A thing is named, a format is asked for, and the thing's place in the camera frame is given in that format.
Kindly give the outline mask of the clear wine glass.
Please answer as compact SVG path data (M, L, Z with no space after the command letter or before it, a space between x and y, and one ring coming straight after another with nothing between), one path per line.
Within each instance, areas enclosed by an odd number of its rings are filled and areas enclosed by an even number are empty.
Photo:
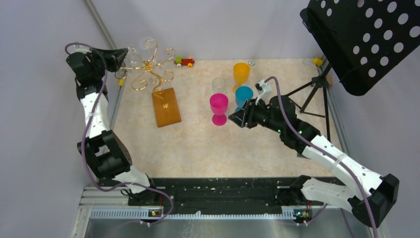
M223 78L215 78L212 81L212 92L214 94L226 94L226 81Z
M144 37L142 38L139 43L139 54L143 61L146 60L153 60L156 53L157 42L152 37Z
M140 54L138 53L136 46L128 46L127 60L127 64L129 67L136 68L142 66L143 61L141 60Z

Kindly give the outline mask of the pink plastic wine glass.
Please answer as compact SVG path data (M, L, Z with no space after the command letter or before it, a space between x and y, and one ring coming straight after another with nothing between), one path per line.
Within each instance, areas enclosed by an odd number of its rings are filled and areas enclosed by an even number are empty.
M229 105L229 99L222 93L213 94L210 97L210 109L213 112L212 122L217 126L226 124L227 117L225 115Z

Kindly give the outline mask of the blue plastic wine glass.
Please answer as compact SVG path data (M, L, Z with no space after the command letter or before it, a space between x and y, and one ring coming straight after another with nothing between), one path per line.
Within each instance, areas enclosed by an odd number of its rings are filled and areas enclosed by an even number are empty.
M253 90L248 86L240 86L235 92L235 103L237 108L235 112L239 111L245 104L247 99L251 99L254 93Z

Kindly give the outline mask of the yellow plastic wine glass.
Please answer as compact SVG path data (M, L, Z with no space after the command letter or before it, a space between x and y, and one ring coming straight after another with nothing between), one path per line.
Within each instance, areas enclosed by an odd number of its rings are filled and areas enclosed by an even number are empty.
M250 66L244 62L239 62L233 66L233 79L235 86L232 88L233 93L242 86L249 78Z

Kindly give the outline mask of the clear wine glass back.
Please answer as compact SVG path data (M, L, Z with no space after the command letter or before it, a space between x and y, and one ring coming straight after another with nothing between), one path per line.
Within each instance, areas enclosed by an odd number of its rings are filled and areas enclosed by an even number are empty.
M157 42L152 37L144 37L142 38L139 43L139 54L143 61L146 60L153 60L156 53Z

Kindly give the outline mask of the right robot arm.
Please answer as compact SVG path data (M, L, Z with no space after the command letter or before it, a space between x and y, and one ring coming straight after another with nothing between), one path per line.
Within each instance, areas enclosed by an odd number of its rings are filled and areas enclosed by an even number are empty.
M274 96L268 104L247 99L228 119L240 128L258 125L279 133L280 140L298 154L316 161L343 185L328 185L309 176L300 176L290 191L296 204L320 201L351 212L360 222L379 228L396 203L399 180L382 176L362 166L335 147L311 124L297 118L295 104L286 96Z

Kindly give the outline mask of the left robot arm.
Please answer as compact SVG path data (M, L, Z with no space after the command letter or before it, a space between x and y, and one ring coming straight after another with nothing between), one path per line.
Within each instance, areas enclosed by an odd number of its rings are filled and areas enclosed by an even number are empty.
M110 128L107 118L107 74L118 72L127 48L102 50L83 44L68 53L66 63L75 73L76 94L85 113L85 129L77 149L91 179L110 179L123 184L121 192L147 205L158 201L152 180L132 166L127 148Z

